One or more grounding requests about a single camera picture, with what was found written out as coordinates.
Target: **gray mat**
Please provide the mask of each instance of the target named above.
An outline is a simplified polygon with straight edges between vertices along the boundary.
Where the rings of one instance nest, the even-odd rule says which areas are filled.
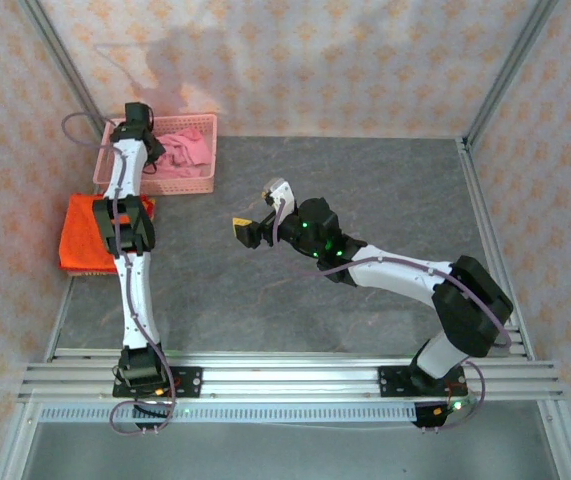
[[[231,219],[261,220],[272,177],[300,201],[324,196],[347,233],[423,259],[475,256],[478,228],[454,140],[220,138],[209,195],[159,197],[154,318],[166,349],[414,354],[439,328],[428,307],[388,292],[292,276],[312,259],[245,249]],[[58,346],[120,348],[115,277],[74,281]]]

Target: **orange cloth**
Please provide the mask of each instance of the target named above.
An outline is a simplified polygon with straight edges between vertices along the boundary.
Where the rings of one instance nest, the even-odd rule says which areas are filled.
[[[60,268],[70,275],[115,274],[114,257],[105,249],[92,204],[102,195],[75,193],[69,199],[58,247]],[[154,200],[141,196],[145,210],[154,217]]]

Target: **floral pattern wall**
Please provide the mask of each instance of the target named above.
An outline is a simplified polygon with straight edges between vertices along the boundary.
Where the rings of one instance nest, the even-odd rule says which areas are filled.
[[[571,399],[571,0],[556,6],[475,152],[540,358]]]
[[[44,0],[99,108],[223,135],[455,137],[535,0]]]
[[[94,154],[59,123],[78,110],[15,0],[0,0],[0,445],[26,362],[43,358],[65,285],[57,247],[67,198],[91,186]],[[92,135],[87,125],[75,135]]]

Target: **pink plastic basket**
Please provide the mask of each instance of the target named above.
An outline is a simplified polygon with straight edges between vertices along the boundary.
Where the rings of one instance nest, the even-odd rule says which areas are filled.
[[[114,119],[117,125],[123,119]],[[154,179],[153,175],[143,174],[141,194],[143,195],[181,195],[185,193],[211,193],[214,191],[214,170],[216,166],[216,115],[181,115],[177,117],[156,117],[154,119],[154,135],[176,133],[184,128],[194,127],[201,132],[210,152],[212,163],[202,165],[201,177]],[[111,123],[105,125],[102,143],[109,142],[109,136],[114,127]],[[114,166],[114,152],[100,150],[94,170],[94,184],[105,191],[109,185]]]

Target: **gray floor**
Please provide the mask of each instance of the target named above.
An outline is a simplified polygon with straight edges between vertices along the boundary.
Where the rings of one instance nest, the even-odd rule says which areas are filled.
[[[259,194],[275,176],[299,202],[324,196],[344,231],[384,250],[485,262],[454,140],[219,138],[213,194],[158,198],[151,286],[164,348],[409,355],[438,329],[418,302],[297,278],[267,246],[238,243],[232,217],[269,213]],[[120,348],[122,328],[116,278],[76,279],[58,346]]]
[[[105,424],[41,424],[23,478],[557,478],[536,402],[488,403],[438,435],[394,424],[342,427],[173,424],[158,437],[125,438]]]

